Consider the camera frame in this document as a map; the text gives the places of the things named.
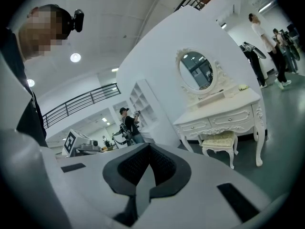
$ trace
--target oval mirror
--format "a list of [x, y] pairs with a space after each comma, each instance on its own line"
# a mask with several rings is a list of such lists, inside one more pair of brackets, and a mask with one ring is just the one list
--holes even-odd
[[183, 55], [179, 68], [184, 82], [195, 90], [207, 89], [212, 83], [211, 64], [198, 52], [188, 52]]

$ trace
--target baseball cap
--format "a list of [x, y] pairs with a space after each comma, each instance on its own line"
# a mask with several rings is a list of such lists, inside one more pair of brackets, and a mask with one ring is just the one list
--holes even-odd
[[120, 114], [122, 114], [124, 110], [128, 111], [129, 108], [127, 108], [127, 109], [125, 109], [124, 107], [123, 107], [123, 108], [120, 108]]

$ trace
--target white dressing table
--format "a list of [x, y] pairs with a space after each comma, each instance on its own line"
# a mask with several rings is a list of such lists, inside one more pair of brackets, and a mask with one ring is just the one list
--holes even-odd
[[[178, 52], [176, 64], [186, 53], [198, 52], [196, 49], [183, 49]], [[263, 164], [261, 150], [264, 144], [263, 112], [259, 105], [260, 95], [251, 88], [239, 91], [238, 86], [223, 72], [218, 62], [211, 63], [213, 81], [204, 90], [196, 90], [182, 80], [182, 88], [189, 99], [187, 110], [174, 122], [181, 136], [182, 143], [193, 152], [187, 138], [196, 137], [202, 143], [204, 135], [215, 135], [224, 131], [244, 133], [254, 129], [256, 147], [256, 165]]]

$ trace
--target shoe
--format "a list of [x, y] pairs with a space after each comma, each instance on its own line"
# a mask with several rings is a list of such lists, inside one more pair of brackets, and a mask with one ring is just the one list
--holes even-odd
[[279, 88], [281, 88], [282, 90], [284, 89], [284, 87], [283, 87], [282, 83], [281, 83], [281, 82], [279, 82], [279, 80], [278, 80], [278, 79], [276, 79], [274, 82], [275, 82], [275, 83], [278, 85], [278, 87], [279, 87]]
[[260, 88], [263, 89], [263, 88], [266, 88], [267, 86], [268, 85], [265, 83], [265, 85], [261, 85]]
[[282, 83], [283, 86], [288, 86], [289, 84], [291, 84], [291, 81], [290, 81], [290, 80], [287, 80], [286, 82], [283, 82], [283, 83]]

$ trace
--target black rectangular strip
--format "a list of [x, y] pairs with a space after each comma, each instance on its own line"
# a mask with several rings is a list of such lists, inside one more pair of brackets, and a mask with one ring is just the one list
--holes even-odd
[[217, 188], [243, 223], [259, 213], [231, 183], [221, 184]]
[[86, 167], [83, 163], [78, 163], [70, 166], [61, 167], [64, 173]]

